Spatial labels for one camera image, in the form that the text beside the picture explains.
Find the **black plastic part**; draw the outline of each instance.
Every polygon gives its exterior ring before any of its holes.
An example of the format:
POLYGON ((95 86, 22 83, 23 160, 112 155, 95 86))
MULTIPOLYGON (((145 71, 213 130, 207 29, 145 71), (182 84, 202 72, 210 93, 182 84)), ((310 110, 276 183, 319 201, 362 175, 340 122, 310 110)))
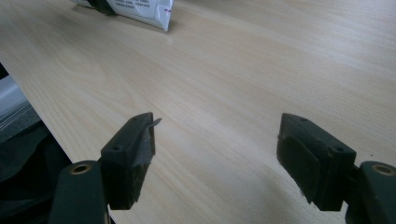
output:
POLYGON ((378 161, 365 161, 360 170, 361 197, 371 223, 396 223, 396 168, 378 161))
POLYGON ((98 12, 106 15, 116 15, 116 12, 108 4, 107 0, 87 0, 98 12))
POLYGON ((339 211, 356 152, 308 119, 283 114, 277 159, 309 203, 339 211))
POLYGON ((80 161, 62 170, 49 223, 110 223, 97 161, 80 161))
POLYGON ((102 149, 106 196, 112 210, 130 209, 137 202, 146 172, 155 154, 152 113, 142 114, 127 123, 102 149))

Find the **white package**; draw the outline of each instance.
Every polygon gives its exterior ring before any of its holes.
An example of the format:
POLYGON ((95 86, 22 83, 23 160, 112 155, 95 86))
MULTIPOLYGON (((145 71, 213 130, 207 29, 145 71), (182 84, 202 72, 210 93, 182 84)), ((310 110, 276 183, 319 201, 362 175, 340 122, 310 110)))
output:
MULTIPOLYGON (((84 7, 92 7, 87 0, 71 1, 84 7)), ((107 0, 107 2, 121 16, 168 31, 174 0, 107 0)))

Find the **dark fabric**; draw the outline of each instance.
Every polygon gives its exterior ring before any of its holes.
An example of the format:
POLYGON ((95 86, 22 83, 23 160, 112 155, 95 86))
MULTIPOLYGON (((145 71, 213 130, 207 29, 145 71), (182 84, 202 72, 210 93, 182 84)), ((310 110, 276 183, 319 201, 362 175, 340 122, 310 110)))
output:
POLYGON ((46 223, 69 164, 42 121, 0 144, 0 223, 46 223))
POLYGON ((37 149, 38 144, 50 134, 40 121, 25 131, 0 144, 0 182, 17 172, 37 149))

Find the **black object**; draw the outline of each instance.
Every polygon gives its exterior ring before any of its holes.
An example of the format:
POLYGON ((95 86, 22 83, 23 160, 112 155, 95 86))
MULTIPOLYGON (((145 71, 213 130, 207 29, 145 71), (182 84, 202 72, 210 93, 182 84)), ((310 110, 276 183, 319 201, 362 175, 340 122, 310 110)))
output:
POLYGON ((4 77, 8 76, 8 72, 6 68, 0 63, 0 79, 3 79, 4 77))
POLYGON ((130 209, 155 154, 152 113, 131 118, 102 149, 99 161, 62 170, 49 223, 109 223, 113 210, 130 209))
POLYGON ((47 223, 58 174, 69 164, 42 121, 0 143, 0 223, 47 223))
POLYGON ((377 161, 361 167, 356 152, 308 119, 283 114, 277 159, 309 203, 340 211, 346 223, 396 223, 396 168, 377 161))
POLYGON ((116 12, 108 4, 107 0, 87 0, 90 5, 95 8, 98 12, 106 15, 116 15, 116 12))

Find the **light wood grain surface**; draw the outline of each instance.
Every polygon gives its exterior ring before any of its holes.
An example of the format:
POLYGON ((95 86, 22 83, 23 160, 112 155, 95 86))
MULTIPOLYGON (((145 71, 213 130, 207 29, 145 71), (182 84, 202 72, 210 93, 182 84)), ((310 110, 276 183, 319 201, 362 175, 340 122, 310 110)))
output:
POLYGON ((0 62, 73 161, 152 111, 119 223, 343 223, 276 160, 283 112, 396 165, 396 2, 176 0, 170 32, 67 0, 2 0, 0 62))

